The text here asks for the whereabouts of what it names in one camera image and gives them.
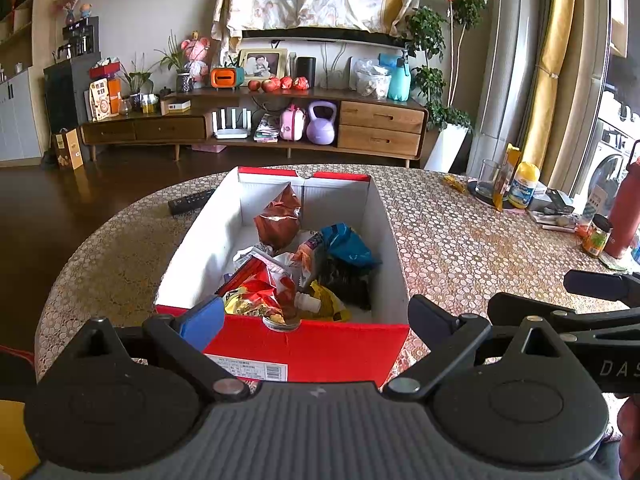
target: red water bottle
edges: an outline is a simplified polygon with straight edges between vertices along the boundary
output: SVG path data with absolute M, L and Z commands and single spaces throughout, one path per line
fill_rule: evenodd
M 604 250 L 614 258 L 620 258 L 626 251 L 640 225 L 640 159 L 631 163 L 638 142 L 640 140 L 634 142 L 629 164 L 626 166 L 628 175 L 620 184 L 609 215 L 613 229 Z

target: black lid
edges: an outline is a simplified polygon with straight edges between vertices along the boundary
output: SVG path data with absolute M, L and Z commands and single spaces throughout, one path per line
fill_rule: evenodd
M 598 229 L 606 233 L 610 232 L 613 229 L 613 225 L 611 224 L 611 222 L 602 215 L 594 215 L 593 223 Z

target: black speaker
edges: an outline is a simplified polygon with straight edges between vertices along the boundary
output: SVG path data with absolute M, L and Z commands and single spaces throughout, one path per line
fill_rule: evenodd
M 299 57 L 296 62 L 296 77 L 306 77 L 309 88 L 316 86 L 316 58 Z

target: box label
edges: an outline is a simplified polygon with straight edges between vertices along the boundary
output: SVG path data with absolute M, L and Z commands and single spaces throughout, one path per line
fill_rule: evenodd
M 215 364 L 236 377 L 256 379 L 259 381 L 287 381 L 287 365 L 285 364 L 249 361 L 247 359 L 235 359 L 222 355 L 205 355 L 215 362 Z

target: round table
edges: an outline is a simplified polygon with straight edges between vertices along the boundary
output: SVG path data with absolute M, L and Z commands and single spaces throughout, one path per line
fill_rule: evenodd
M 523 212 L 497 212 L 445 186 L 440 174 L 356 164 L 279 167 L 301 176 L 315 171 L 372 176 L 396 236 L 409 295 L 423 294 L 455 316 L 485 315 L 487 301 L 500 291 L 580 313 L 620 308 L 564 290 L 562 277 L 569 269 L 603 271 L 579 249 L 574 236 L 542 230 Z M 138 325 L 153 312 L 162 275 L 196 218 L 194 213 L 172 218 L 167 201 L 210 189 L 225 175 L 196 178 L 146 196 L 85 240 L 60 272 L 40 317 L 38 377 L 89 317 Z M 410 332 L 392 375 L 426 352 Z

